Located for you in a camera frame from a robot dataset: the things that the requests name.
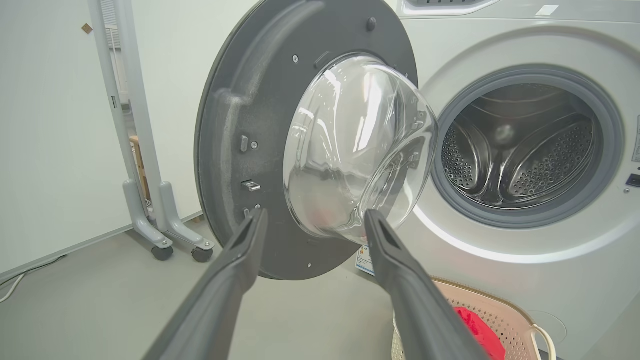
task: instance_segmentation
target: basket handle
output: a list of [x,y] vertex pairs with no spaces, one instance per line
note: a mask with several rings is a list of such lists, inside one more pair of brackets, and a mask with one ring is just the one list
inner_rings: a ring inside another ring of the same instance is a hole
[[[533,329],[540,333],[540,335],[542,335],[542,338],[545,340],[545,343],[547,343],[547,348],[549,350],[549,360],[556,360],[556,346],[554,345],[554,341],[551,339],[551,336],[549,336],[549,333],[536,324],[533,324]],[[535,334],[533,334],[533,336],[533,342],[535,343]],[[538,353],[538,360],[541,360],[540,353]]]

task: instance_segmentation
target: black wheel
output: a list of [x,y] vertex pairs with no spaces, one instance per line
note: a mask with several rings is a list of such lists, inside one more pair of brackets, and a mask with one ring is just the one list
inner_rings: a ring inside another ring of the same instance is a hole
[[159,247],[154,246],[154,248],[151,249],[151,253],[156,257],[156,259],[166,261],[171,257],[171,255],[173,255],[173,247],[169,246],[164,249],[160,249]]
[[207,261],[209,261],[209,259],[211,259],[211,256],[213,255],[213,249],[203,250],[197,247],[191,251],[191,255],[194,259],[196,259],[197,262],[206,263]]

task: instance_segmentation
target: washing machine door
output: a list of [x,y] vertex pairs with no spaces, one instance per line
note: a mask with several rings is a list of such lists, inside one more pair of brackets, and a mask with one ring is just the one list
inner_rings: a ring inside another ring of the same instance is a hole
[[221,244],[268,208],[261,275],[309,279],[366,243],[365,210],[402,224],[438,133],[417,81],[383,1],[257,4],[218,54],[196,125],[196,182]]

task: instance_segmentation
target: sticker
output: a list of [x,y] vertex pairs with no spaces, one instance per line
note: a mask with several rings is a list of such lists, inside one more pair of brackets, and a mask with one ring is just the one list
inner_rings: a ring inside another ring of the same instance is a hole
[[640,163],[640,116],[638,116],[638,134],[636,136],[636,150],[634,151],[633,161]]
[[366,272],[369,275],[375,276],[373,273],[373,263],[371,262],[371,256],[369,255],[369,247],[364,245],[358,251],[356,257],[356,268]]

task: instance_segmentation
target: gray floor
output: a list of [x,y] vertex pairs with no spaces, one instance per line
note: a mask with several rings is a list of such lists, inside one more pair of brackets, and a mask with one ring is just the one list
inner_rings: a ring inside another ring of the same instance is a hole
[[[29,274],[0,304],[0,359],[140,359],[207,266],[174,244],[162,263],[128,232]],[[259,278],[230,358],[388,360],[392,333],[388,295],[350,260],[308,281]]]

